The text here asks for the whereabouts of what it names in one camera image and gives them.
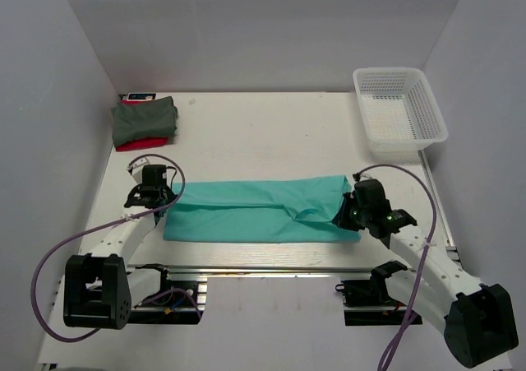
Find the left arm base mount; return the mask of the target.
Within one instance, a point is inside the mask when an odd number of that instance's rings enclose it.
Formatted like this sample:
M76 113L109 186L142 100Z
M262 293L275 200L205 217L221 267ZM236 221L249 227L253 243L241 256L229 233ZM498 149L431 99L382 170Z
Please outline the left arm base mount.
M127 269L129 324L196 325L205 310L206 278L161 264Z

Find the teal t-shirt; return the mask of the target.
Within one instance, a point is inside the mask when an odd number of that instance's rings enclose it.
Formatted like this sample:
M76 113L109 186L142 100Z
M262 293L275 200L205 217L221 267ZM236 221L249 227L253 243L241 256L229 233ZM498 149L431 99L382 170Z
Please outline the teal t-shirt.
M175 184L163 238L193 243L357 243L333 219L351 190L344 175Z

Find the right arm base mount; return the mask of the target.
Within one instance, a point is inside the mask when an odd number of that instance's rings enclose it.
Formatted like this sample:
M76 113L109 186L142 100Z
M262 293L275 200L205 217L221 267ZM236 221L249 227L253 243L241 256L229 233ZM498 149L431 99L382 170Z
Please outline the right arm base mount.
M386 281L396 272L407 270L403 263L389 261L373 268L367 279L338 283L335 291L343 297L345 326L399 326L404 319L405 303L388 295Z

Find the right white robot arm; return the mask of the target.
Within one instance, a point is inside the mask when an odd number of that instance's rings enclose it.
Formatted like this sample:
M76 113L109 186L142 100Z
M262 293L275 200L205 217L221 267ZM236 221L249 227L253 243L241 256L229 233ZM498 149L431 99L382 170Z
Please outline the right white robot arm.
M409 213L391 207L378 180L363 180L345 193L333 222L341 229L367 231L399 256L373 268L368 280L337 284L346 306L404 304L411 312L408 320L429 322L469 369L518 346L507 290L483 284L436 247Z

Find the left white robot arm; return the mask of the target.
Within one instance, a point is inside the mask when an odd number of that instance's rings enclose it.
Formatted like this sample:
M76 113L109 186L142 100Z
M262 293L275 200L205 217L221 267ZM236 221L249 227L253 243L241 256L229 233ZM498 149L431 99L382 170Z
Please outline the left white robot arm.
M63 321L68 327L120 330L132 308L145 298L166 304L173 283L156 267L127 272L132 255L164 215L157 209L176 199L167 182L166 165L144 165L137 185L124 203L124 222L84 255L72 256L65 267Z

